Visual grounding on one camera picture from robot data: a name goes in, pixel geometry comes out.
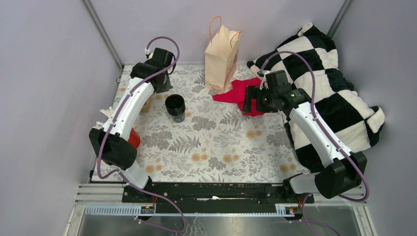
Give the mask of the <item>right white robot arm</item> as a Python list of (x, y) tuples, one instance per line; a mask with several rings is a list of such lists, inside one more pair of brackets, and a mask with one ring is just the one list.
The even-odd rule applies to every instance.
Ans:
[(252, 110), (253, 101), (258, 112), (282, 111), (289, 121), (294, 122), (308, 138), (324, 167), (317, 173), (300, 174), (284, 180), (284, 200), (293, 203), (307, 193), (320, 193), (327, 199), (341, 197), (364, 182), (365, 155), (354, 153), (337, 138), (316, 111), (312, 98), (304, 89), (292, 88), (283, 70), (265, 73), (260, 86), (246, 87), (244, 112)]

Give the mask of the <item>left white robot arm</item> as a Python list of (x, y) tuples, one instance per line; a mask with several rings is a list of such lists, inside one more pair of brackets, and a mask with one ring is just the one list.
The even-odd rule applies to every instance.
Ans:
[(133, 66), (130, 79), (119, 104), (110, 108), (108, 120), (89, 132), (92, 147), (100, 157), (97, 164), (114, 166), (125, 181), (135, 185), (134, 196), (140, 202), (152, 197), (150, 178), (136, 161), (140, 137), (133, 126), (139, 112), (151, 95), (172, 88), (166, 68), (176, 57), (165, 49), (155, 48), (146, 53), (147, 60)]

